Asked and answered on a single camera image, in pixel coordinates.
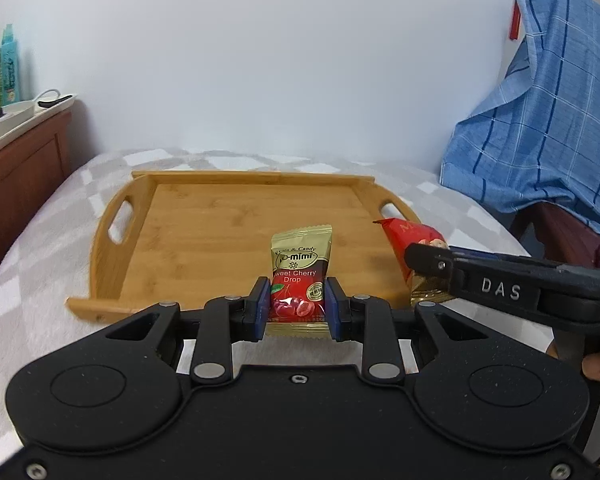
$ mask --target blue bottle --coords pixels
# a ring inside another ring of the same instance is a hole
[[[20,75],[18,72],[18,42],[13,39],[11,23],[4,28],[0,46],[0,105],[20,101]]]

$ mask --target tray rim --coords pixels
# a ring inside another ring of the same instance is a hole
[[[134,170],[131,175],[132,180],[113,196],[98,222],[90,253],[89,297],[70,297],[66,300],[66,306],[82,319],[115,322],[149,306],[138,304],[137,301],[120,300],[120,291],[155,190],[160,184],[345,186],[353,190],[370,214],[376,214],[375,219],[383,218],[381,209],[393,203],[407,220],[422,223],[400,197],[376,184],[375,178],[369,175],[206,170]],[[109,228],[124,202],[129,202],[134,212],[122,241],[116,244],[109,237]],[[107,269],[107,272],[99,271],[100,268]]]

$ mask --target bamboo tray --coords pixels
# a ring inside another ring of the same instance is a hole
[[[245,296],[258,276],[271,275],[271,235],[317,224],[333,226],[328,275],[347,294],[379,296],[394,308],[409,305],[391,245],[372,222],[389,203],[420,221],[373,177],[245,171],[132,176],[100,219],[89,299],[67,300],[83,319],[114,322],[158,301],[191,310],[218,296]],[[109,227],[125,201],[133,215],[117,244]]]

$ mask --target blue cloth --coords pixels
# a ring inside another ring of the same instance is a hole
[[[600,234],[600,5],[518,4],[526,37],[456,126],[440,183],[501,212],[552,202]]]

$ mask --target wooden nightstand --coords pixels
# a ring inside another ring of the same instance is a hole
[[[65,110],[0,150],[0,262],[33,215],[70,174]]]

